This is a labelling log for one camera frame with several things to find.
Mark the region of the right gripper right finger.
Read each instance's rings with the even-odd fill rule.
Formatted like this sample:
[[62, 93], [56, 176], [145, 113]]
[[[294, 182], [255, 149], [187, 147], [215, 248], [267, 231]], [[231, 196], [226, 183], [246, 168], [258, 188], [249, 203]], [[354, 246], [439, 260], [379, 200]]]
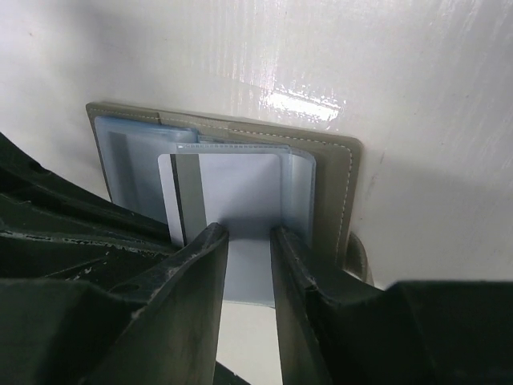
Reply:
[[512, 284], [403, 281], [386, 290], [270, 234], [286, 384], [509, 384]]

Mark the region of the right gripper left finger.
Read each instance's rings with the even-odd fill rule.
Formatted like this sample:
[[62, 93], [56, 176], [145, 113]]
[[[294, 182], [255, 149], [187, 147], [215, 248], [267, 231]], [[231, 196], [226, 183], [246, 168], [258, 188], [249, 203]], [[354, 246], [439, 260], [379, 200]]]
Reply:
[[1, 235], [4, 384], [210, 384], [228, 232], [186, 247]]

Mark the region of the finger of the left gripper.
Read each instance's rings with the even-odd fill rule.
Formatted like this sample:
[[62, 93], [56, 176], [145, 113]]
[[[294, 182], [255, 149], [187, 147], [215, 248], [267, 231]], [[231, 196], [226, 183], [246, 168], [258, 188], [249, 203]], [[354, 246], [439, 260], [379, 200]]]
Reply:
[[1, 276], [126, 281], [178, 250], [164, 224], [112, 204], [1, 138]]

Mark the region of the grey card holder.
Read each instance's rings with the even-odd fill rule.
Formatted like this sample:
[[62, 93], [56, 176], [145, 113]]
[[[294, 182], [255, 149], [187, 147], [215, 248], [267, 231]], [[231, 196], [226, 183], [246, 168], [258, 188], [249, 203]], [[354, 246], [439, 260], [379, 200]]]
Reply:
[[111, 200], [184, 244], [229, 227], [228, 296], [269, 292], [269, 230], [285, 225], [330, 263], [371, 281], [349, 231], [362, 144], [346, 136], [115, 103], [86, 107]]

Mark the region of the white card with stripe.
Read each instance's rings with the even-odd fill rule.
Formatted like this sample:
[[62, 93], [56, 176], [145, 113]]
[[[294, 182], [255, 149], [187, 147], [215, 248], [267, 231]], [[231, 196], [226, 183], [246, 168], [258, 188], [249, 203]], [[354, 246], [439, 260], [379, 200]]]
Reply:
[[281, 223], [281, 158], [162, 154], [158, 166], [171, 239], [189, 245], [208, 225], [224, 226], [224, 300], [272, 307], [269, 232]]

